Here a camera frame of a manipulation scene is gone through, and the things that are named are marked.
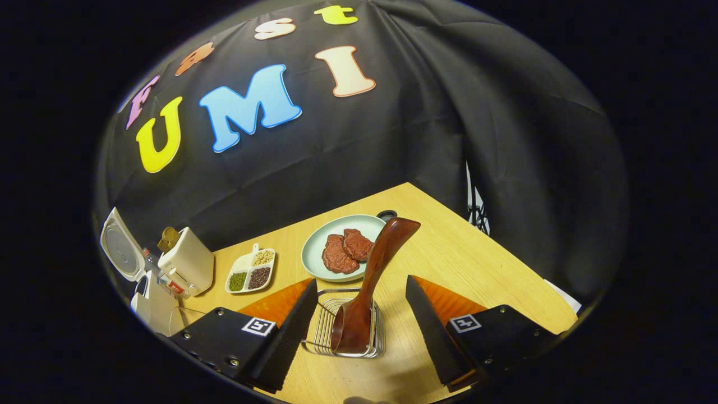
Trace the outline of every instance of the light blue plate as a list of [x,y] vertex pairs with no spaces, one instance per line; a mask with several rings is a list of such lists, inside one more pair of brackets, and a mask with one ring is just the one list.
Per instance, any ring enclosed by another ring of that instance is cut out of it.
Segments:
[[374,242],[386,222],[376,216],[352,215],[332,220],[314,232],[302,247],[302,264],[314,277],[327,282],[349,282],[364,276],[366,262],[359,262],[359,269],[350,274],[336,274],[328,270],[322,261],[322,252],[330,234],[344,235],[344,229],[357,229],[367,239]]

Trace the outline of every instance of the black fabric curtain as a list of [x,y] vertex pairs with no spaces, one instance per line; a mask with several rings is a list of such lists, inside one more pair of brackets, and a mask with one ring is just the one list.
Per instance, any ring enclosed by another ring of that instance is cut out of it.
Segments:
[[[116,206],[143,247],[156,248],[166,226],[189,226],[217,250],[406,181],[467,217],[468,161],[491,237],[579,302],[594,300],[623,252],[628,185],[609,120],[580,80],[517,31],[460,3],[344,1],[359,18],[349,25],[313,14],[328,5],[238,20],[190,40],[190,48],[213,42],[215,50],[186,73],[174,75],[184,55],[148,72],[144,83],[160,79],[134,125],[125,130],[124,106],[103,139],[97,230]],[[296,32],[253,38],[257,25],[283,17]],[[332,74],[314,54],[341,45],[357,48],[373,90],[332,95]],[[245,94],[253,73],[274,64],[286,66],[302,115],[258,124],[252,135],[230,123],[240,142],[213,152],[199,100],[219,86]],[[178,96],[182,143],[168,166],[148,173],[137,130],[157,119],[161,149],[159,111]]]

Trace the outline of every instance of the white paper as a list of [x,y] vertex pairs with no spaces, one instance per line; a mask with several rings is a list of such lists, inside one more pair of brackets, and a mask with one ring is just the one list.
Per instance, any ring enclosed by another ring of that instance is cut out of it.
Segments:
[[572,298],[568,293],[564,292],[563,290],[559,289],[556,285],[553,283],[550,283],[547,279],[544,279],[546,283],[548,283],[553,289],[555,289],[556,292],[561,295],[562,298],[566,301],[566,303],[571,306],[571,309],[574,311],[574,313],[578,313],[581,309],[581,303],[579,303],[576,299]]

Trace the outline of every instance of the orange foam pad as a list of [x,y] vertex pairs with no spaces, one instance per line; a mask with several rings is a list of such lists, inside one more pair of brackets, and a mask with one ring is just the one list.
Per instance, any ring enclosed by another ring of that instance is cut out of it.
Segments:
[[246,316],[262,318],[264,320],[274,321],[277,327],[281,327],[282,323],[292,311],[295,304],[302,296],[302,293],[312,281],[307,278],[301,282],[287,286],[282,290],[278,290],[269,296],[237,310]]
[[450,318],[486,310],[486,307],[479,303],[469,300],[456,292],[452,292],[443,286],[439,286],[436,283],[429,282],[415,275],[412,275],[412,277],[419,286],[421,286],[421,289],[424,290],[426,298],[429,299],[434,312],[443,325],[446,325]]

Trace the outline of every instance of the plate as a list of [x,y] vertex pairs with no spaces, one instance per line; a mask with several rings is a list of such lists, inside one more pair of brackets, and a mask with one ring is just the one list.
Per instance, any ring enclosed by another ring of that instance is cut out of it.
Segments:
[[[259,253],[260,251],[264,251],[264,250],[269,250],[272,252],[271,261],[267,262],[266,264],[256,265],[255,267],[251,266],[252,260],[254,260],[254,256],[257,255],[257,253]],[[271,248],[259,249],[259,244],[254,244],[252,246],[252,252],[250,252],[247,255],[243,255],[243,256],[239,257],[234,262],[234,264],[232,264],[232,268],[229,270],[229,274],[227,274],[227,281],[225,282],[225,290],[227,291],[227,293],[236,294],[236,293],[256,292],[257,290],[262,290],[262,289],[266,288],[267,285],[269,285],[269,281],[271,281],[271,276],[274,273],[274,260],[275,259],[276,259],[276,252],[274,251],[274,249],[271,249]],[[265,268],[265,267],[269,267],[269,276],[267,277],[267,281],[259,288],[248,289],[249,278],[252,276],[252,272],[254,272],[255,270],[258,270],[259,268]],[[242,273],[242,272],[247,274],[247,277],[244,280],[244,286],[240,290],[234,290],[234,291],[229,290],[229,279],[232,277],[232,275]]]
[[344,235],[344,229],[357,229],[367,239],[374,242],[386,222],[376,216],[352,215],[332,220],[316,230],[302,247],[302,264],[310,274],[327,282],[349,282],[364,276],[366,262],[359,262],[359,269],[350,274],[337,274],[328,270],[322,261],[322,252],[330,234]]

